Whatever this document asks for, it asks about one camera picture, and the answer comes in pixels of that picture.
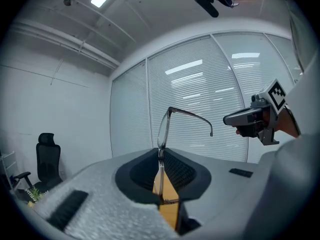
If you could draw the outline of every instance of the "textured gray surface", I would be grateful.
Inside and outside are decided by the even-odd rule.
[[[265,153],[248,184],[231,200],[218,216],[183,239],[243,239],[246,225],[264,192],[275,152]]]
[[[244,239],[287,239],[288,232],[282,237],[278,234],[296,219],[303,220],[304,225],[310,225],[304,232],[314,228],[313,233],[309,232],[310,236],[318,233],[312,226],[312,217],[318,215],[316,203],[319,199],[315,192],[320,178],[319,139],[320,134],[301,135],[279,148],[263,195],[247,223]]]
[[[83,169],[46,195],[35,207],[48,218],[72,190],[89,193],[87,200],[65,229],[77,239],[172,239],[179,237],[165,222],[155,205],[130,201],[117,188],[117,169],[149,150],[134,152],[105,160]],[[203,224],[182,238],[241,237],[246,223],[258,203],[275,157],[267,153],[260,163],[219,160],[173,149],[186,158],[205,166],[211,173],[211,183],[197,200],[185,203],[191,218]],[[229,172],[232,168],[252,171],[251,178]]]
[[[149,150],[134,152],[90,165],[53,189],[35,207],[43,218],[72,190],[89,193],[64,232],[78,239],[168,239],[177,234],[155,205],[134,203],[125,197],[114,181],[117,169]]]

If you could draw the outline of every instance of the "office chair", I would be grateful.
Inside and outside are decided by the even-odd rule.
[[[37,173],[40,181],[32,185],[28,178],[31,174],[29,171],[15,176],[14,179],[21,180],[25,178],[29,189],[32,189],[34,186],[40,193],[45,193],[62,182],[59,176],[61,148],[55,144],[53,133],[41,133],[38,141],[39,143],[36,145],[35,150]]]

